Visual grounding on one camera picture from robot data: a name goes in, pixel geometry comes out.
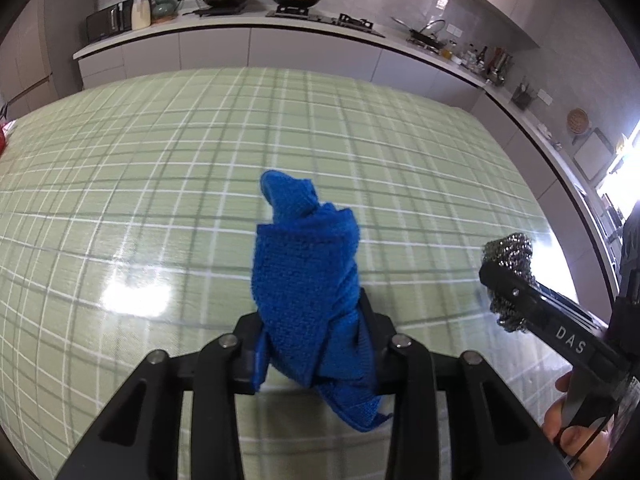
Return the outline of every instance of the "blue towel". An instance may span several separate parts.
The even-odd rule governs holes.
[[[361,313],[354,260],[360,232],[350,209],[321,205],[310,180],[279,171],[260,179],[273,224],[258,225],[251,287],[264,331],[254,385],[269,361],[315,388],[352,428],[370,431],[378,413],[374,355]]]

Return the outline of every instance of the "human hand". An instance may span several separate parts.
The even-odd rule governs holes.
[[[570,379],[571,372],[560,377],[556,381],[556,389],[560,392],[566,392],[569,389]],[[556,400],[545,413],[542,431],[551,442],[553,442],[556,436],[558,436],[558,433],[560,433],[562,407],[564,406],[565,397],[566,396],[562,396],[561,399]],[[575,480],[588,480],[605,461],[609,453],[612,422],[613,418],[590,446],[580,455],[578,463],[572,469]],[[590,430],[589,428],[581,428],[578,426],[567,428],[560,438],[560,447],[567,455],[575,456],[593,433],[594,430]]]

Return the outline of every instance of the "green checkered tablecloth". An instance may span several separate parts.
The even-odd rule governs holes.
[[[255,309],[267,168],[354,210],[375,310],[433,351],[479,350],[544,413],[566,363],[496,325],[482,245],[528,233],[541,281],[575,293],[532,193],[471,115],[313,73],[165,73],[41,108],[0,158],[0,421],[40,479],[148,351],[196,351]],[[389,425],[350,430],[274,370],[238,419],[248,479],[383,477]],[[189,399],[183,420],[188,478]]]

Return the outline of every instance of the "metal screw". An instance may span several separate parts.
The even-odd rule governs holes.
[[[391,344],[396,348],[407,348],[411,346],[411,338],[405,334],[395,334],[391,338]]]
[[[222,348],[232,348],[238,344],[238,338],[233,334],[224,334],[220,336],[218,343]]]
[[[467,350],[462,354],[462,358],[470,365],[479,365],[482,362],[482,356],[475,350]]]
[[[152,352],[149,352],[148,356],[146,356],[146,360],[153,365],[161,363],[165,358],[166,352],[164,350],[153,350]]]

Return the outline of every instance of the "electrical outlet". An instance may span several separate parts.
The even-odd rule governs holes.
[[[542,99],[547,105],[550,105],[554,101],[553,98],[542,88],[538,91],[538,97]]]

